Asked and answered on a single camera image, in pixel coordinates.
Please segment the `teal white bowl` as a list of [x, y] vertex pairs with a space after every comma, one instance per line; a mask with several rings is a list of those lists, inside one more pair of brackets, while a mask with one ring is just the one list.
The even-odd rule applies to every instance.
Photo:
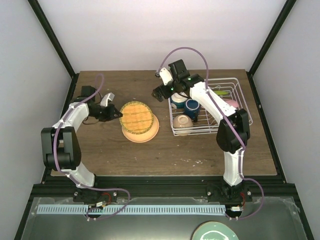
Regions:
[[183, 109], [187, 99], [188, 96], [184, 92], [174, 93], [170, 97], [170, 106], [174, 109]]

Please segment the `woven pattern plate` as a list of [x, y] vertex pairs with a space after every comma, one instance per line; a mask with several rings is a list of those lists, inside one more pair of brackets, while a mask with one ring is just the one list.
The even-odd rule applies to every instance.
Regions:
[[154, 123], [152, 110], [143, 102], [130, 101], [120, 110], [122, 117], [119, 119], [121, 126], [129, 133], [140, 135], [149, 131]]

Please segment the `dark blue mug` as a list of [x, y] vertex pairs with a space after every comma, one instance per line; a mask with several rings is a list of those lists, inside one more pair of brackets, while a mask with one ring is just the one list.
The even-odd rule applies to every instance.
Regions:
[[197, 101], [193, 99], [188, 99], [185, 101], [183, 113], [195, 123], [198, 121], [199, 112], [200, 104]]

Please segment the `beige floral bowl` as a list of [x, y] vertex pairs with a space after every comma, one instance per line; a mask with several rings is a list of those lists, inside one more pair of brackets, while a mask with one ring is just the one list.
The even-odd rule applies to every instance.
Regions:
[[173, 127], [175, 129], [180, 128], [191, 128], [193, 127], [192, 119], [185, 115], [185, 114], [179, 114], [173, 119]]

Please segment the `white wire dish rack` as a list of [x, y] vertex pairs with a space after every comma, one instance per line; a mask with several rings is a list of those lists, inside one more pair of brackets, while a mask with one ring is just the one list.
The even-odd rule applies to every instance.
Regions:
[[[253, 119], [249, 111], [247, 102], [245, 100], [240, 82], [235, 77], [227, 78], [210, 78], [208, 80], [208, 86], [211, 88], [211, 91], [226, 91], [230, 95], [219, 96], [216, 94], [213, 98], [228, 117], [232, 115], [235, 110], [244, 109], [248, 114], [248, 123], [249, 125], [253, 124]], [[169, 104], [169, 113], [170, 113], [170, 126], [174, 136], [188, 136], [188, 135], [204, 135], [204, 134], [216, 134], [218, 132], [220, 120], [223, 119], [223, 116], [214, 105], [213, 101], [207, 94], [200, 96], [201, 93], [206, 93], [205, 88], [196, 88], [196, 99], [200, 104], [198, 121], [193, 122], [193, 127], [189, 128], [174, 128], [173, 120], [178, 115], [184, 115], [184, 108], [177, 109], [172, 108], [170, 103], [170, 98], [168, 100]], [[226, 102], [223, 99], [232, 99], [238, 102], [239, 107], [235, 108]]]

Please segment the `tan bottom plate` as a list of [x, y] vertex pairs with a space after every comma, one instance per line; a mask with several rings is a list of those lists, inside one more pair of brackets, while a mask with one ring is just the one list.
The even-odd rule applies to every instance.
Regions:
[[151, 128], [145, 133], [133, 134], [133, 133], [130, 133], [127, 130], [125, 130], [123, 127], [121, 130], [122, 130], [123, 135], [129, 141], [134, 142], [134, 143], [145, 143], [145, 142], [152, 140], [157, 135], [159, 128], [160, 128], [159, 120], [155, 115], [153, 115], [153, 124], [152, 124]]

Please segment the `green plate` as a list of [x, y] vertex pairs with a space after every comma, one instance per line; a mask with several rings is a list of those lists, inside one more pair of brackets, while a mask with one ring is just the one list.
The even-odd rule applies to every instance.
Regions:
[[223, 90], [217, 90], [214, 91], [215, 94], [217, 94], [218, 96], [229, 96], [230, 93], [228, 91], [223, 91]]

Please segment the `pink plate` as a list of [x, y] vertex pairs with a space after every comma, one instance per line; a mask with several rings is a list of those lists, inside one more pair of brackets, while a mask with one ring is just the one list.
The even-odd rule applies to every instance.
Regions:
[[223, 99], [223, 101], [236, 109], [239, 107], [238, 102], [233, 99]]

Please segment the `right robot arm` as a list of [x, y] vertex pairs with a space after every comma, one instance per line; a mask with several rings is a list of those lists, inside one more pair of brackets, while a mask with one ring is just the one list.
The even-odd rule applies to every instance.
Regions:
[[229, 202], [240, 196], [239, 185], [243, 180], [243, 157], [250, 138], [249, 116], [245, 109], [237, 109], [221, 99], [199, 74], [172, 77], [170, 72], [155, 74], [162, 84], [152, 91], [159, 102], [174, 95], [185, 98], [184, 115], [197, 121], [203, 107], [218, 124], [216, 142], [224, 155], [223, 179], [228, 184], [222, 188], [223, 198]]

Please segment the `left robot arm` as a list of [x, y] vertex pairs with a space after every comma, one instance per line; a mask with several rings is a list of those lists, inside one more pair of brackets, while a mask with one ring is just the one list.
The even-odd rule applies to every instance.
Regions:
[[86, 188], [84, 195], [91, 202], [101, 198], [102, 189], [95, 185], [95, 174], [82, 163], [77, 131], [89, 117], [108, 122], [123, 116], [112, 103], [115, 97], [112, 92], [96, 102], [95, 96], [99, 94], [93, 86], [83, 86], [80, 96], [69, 104], [61, 119], [52, 127], [43, 128], [40, 134], [45, 167], [72, 179], [78, 188]]

